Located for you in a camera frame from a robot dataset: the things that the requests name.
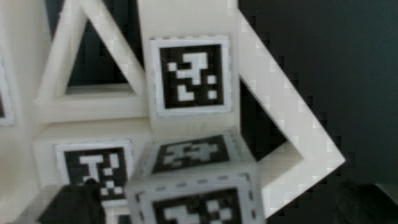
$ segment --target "white plastic structure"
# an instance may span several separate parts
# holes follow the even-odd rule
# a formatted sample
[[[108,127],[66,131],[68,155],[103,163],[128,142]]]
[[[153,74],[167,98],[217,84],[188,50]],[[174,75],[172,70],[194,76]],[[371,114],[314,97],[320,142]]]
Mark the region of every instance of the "white plastic structure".
[[[68,82],[87,18],[133,91],[124,84],[75,87]],[[44,123],[144,117],[147,114],[144,71],[101,0],[68,0],[60,13],[37,95]]]
[[[133,223],[263,224],[259,195],[258,164],[238,132],[147,145],[126,185]]]
[[[238,75],[288,139],[259,161],[263,208],[268,217],[325,178],[345,159],[247,24],[236,2],[139,1],[146,63],[151,59],[151,38],[229,36],[231,74],[236,79],[231,85],[233,110],[227,115],[211,114],[211,118],[206,114],[187,116],[185,122],[174,117],[163,119],[156,116],[156,110],[147,110],[156,105],[155,92],[147,89],[155,82],[147,76],[147,85],[142,84],[144,72],[114,29],[101,1],[66,0],[64,10],[52,45],[44,2],[0,1],[0,52],[16,121],[14,126],[0,126],[0,179],[7,180],[0,182],[0,223],[18,217],[39,189],[62,184],[55,145],[131,139],[137,146],[135,161],[144,141],[153,135],[178,137],[224,130],[231,126],[240,127]],[[87,18],[119,66],[123,59],[128,60],[131,67],[121,68],[121,71],[131,92],[66,95]],[[80,123],[50,124],[69,121]]]

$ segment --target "printed square marker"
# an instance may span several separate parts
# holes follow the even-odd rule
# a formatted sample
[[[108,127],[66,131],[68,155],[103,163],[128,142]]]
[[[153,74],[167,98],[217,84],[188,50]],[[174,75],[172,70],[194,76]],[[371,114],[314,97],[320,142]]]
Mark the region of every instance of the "printed square marker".
[[[133,171],[131,142],[60,144],[55,149],[64,184],[82,185],[94,179],[101,184],[103,205],[124,205],[123,187]]]
[[[160,117],[226,113],[233,108],[227,36],[151,40]]]

